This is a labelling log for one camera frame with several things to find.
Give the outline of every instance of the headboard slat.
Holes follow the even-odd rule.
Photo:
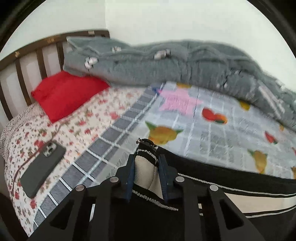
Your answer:
[[[30,96],[29,96],[29,93],[28,93],[28,90],[27,90],[27,87],[26,87],[26,84],[24,81],[24,77],[22,75],[22,69],[20,67],[20,59],[19,58],[15,60],[15,67],[17,69],[17,78],[20,83],[20,88],[22,90],[22,94],[25,98],[27,106],[29,106],[30,104],[32,104],[32,102],[31,102],[31,99],[30,99]]]
[[[61,67],[61,70],[63,70],[63,65],[64,65],[63,42],[57,42],[57,55],[59,57],[59,66]]]
[[[28,90],[26,88],[26,84],[25,84],[24,77],[22,74],[22,69],[20,66],[20,58],[22,58],[32,52],[36,52],[40,75],[41,75],[42,79],[44,79],[47,77],[47,73],[46,73],[46,68],[45,68],[45,64],[44,64],[44,56],[43,56],[42,49],[46,46],[56,44],[58,57],[59,57],[59,65],[62,70],[62,67],[64,64],[63,42],[67,41],[67,37],[69,37],[69,36],[80,36],[80,37],[102,36],[102,37],[109,38],[110,34],[109,34],[108,30],[99,30],[99,29],[92,30],[91,29],[91,30],[83,30],[83,31],[78,31],[78,32],[70,32],[70,33],[63,33],[63,34],[58,34],[58,35],[54,35],[54,36],[49,36],[44,39],[38,40],[36,42],[30,43],[30,44],[28,44],[16,51],[14,51],[13,53],[9,54],[4,59],[0,60],[0,72],[2,70],[4,70],[6,67],[8,67],[10,64],[15,63],[16,69],[17,69],[17,77],[18,77],[20,87],[21,87],[21,90],[22,90],[22,93],[24,95],[27,105],[30,105],[32,102],[31,102],[30,96],[28,94]],[[8,105],[7,105],[1,83],[0,83],[0,101],[1,101],[2,107],[4,109],[4,112],[6,114],[6,117],[8,118],[8,120],[11,120],[12,114],[9,110]]]
[[[12,114],[9,110],[9,107],[7,105],[7,102],[6,102],[6,99],[5,99],[5,96],[4,96],[4,93],[3,93],[3,89],[2,89],[2,85],[1,85],[1,81],[0,81],[0,101],[1,101],[1,104],[2,104],[2,107],[4,109],[4,112],[6,114],[6,117],[7,119],[10,121],[12,119]]]
[[[36,53],[37,53],[37,60],[38,60],[41,78],[45,79],[45,78],[47,78],[47,73],[46,73],[46,68],[45,68],[45,64],[44,64],[42,48],[37,49]]]

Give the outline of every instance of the smartphone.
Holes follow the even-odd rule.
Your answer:
[[[49,174],[64,157],[65,152],[66,148],[54,141],[50,141],[42,148],[20,179],[24,192],[29,198],[36,196]]]

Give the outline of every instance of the white wall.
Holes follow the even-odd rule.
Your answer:
[[[105,0],[46,0],[12,34],[0,60],[36,40],[93,28],[106,28]]]
[[[271,22],[246,0],[106,0],[112,38],[130,44],[201,39],[234,45],[296,91],[296,59]]]

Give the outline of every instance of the pink star print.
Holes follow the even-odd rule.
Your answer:
[[[178,110],[183,115],[193,116],[195,106],[201,103],[196,98],[190,97],[186,89],[158,90],[158,93],[165,98],[159,110]]]

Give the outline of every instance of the fluffy gray blanket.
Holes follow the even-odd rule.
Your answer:
[[[175,81],[214,90],[258,107],[296,130],[296,94],[263,73],[246,53],[219,43],[178,41],[130,46],[102,37],[68,37],[63,69],[111,85]]]

